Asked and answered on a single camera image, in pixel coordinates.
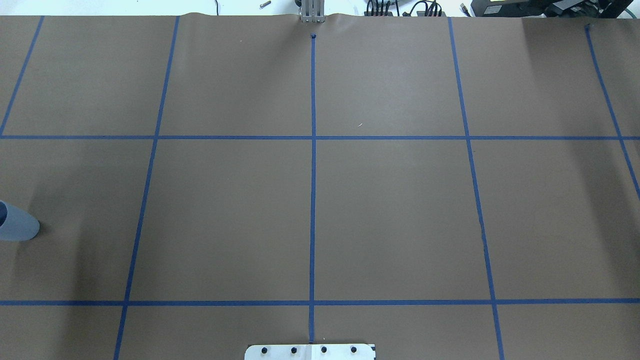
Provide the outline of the blue cup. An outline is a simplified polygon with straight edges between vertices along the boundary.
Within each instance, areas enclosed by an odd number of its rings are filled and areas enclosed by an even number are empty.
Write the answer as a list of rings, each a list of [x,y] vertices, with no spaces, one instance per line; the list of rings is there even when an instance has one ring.
[[[34,239],[41,230],[39,221],[21,208],[0,201],[0,239],[7,242],[23,242]]]

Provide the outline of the aluminium frame post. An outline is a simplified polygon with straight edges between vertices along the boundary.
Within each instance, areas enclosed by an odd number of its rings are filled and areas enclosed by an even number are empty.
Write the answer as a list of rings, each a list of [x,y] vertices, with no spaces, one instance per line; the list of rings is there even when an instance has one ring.
[[[299,7],[299,15],[302,23],[324,23],[325,1],[324,0],[295,0]]]

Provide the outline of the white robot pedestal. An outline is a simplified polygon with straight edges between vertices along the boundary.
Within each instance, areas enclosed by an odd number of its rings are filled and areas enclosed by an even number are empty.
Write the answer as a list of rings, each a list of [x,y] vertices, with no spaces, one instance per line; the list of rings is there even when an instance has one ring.
[[[375,360],[374,344],[255,344],[247,347],[245,360]]]

